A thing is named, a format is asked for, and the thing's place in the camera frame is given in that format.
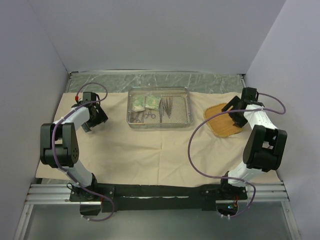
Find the steel mesh instrument tray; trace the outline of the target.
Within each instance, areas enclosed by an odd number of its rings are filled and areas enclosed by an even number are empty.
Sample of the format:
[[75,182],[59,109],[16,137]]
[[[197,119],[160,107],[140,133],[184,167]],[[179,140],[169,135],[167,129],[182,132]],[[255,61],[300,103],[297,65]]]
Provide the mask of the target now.
[[[163,111],[161,103],[158,110],[148,109],[144,111],[132,112],[131,99],[133,96],[156,96],[166,98],[173,97],[173,108],[171,118]],[[143,119],[143,113],[151,111],[156,115],[155,119]],[[129,123],[130,117],[140,113],[141,123]],[[191,107],[191,96],[189,90],[184,86],[173,87],[132,87],[128,91],[127,97],[127,116],[126,120],[132,129],[178,129],[188,128],[193,123],[193,114]]]

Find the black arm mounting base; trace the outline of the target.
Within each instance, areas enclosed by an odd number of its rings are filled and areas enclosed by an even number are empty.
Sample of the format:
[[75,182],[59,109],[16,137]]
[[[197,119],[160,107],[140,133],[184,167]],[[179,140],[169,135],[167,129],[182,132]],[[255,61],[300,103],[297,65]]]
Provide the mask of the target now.
[[115,211],[189,210],[215,211],[216,201],[247,200],[244,187],[204,184],[197,187],[99,183],[97,193],[115,204]]

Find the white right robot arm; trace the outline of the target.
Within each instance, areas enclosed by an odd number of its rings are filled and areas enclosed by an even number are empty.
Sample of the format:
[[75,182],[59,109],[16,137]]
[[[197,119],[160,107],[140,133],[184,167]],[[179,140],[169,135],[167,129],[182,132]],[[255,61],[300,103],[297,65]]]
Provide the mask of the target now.
[[269,171],[280,167],[288,134],[277,128],[269,119],[264,104],[259,101],[255,88],[245,87],[241,97],[235,96],[221,111],[228,112],[235,126],[242,128],[249,124],[251,133],[244,147],[242,162],[225,174],[220,181],[219,195],[224,199],[232,198],[237,188]]

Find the orange woven bamboo tray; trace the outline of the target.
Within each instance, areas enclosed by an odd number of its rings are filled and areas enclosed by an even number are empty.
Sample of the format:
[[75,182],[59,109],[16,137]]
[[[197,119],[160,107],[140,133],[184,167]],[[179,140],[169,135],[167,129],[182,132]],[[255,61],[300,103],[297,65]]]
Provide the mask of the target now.
[[[208,107],[204,111],[204,119],[207,120],[208,118],[212,117],[221,112],[222,108],[225,107],[227,103],[220,103],[211,107]],[[228,114],[219,115],[210,121],[208,121],[208,125],[212,130],[213,134],[216,137],[226,138],[243,131],[242,128],[236,126],[233,122],[231,117]]]

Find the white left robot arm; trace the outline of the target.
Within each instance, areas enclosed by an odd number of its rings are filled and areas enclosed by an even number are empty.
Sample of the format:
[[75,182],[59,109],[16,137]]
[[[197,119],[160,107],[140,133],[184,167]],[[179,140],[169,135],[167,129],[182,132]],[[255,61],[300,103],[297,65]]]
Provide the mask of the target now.
[[44,123],[40,127],[40,161],[63,172],[76,190],[88,201],[95,200],[100,193],[95,175],[89,172],[79,160],[80,150],[76,131],[82,128],[86,133],[108,120],[101,107],[97,93],[84,92],[82,99],[75,96],[74,104],[61,120]]

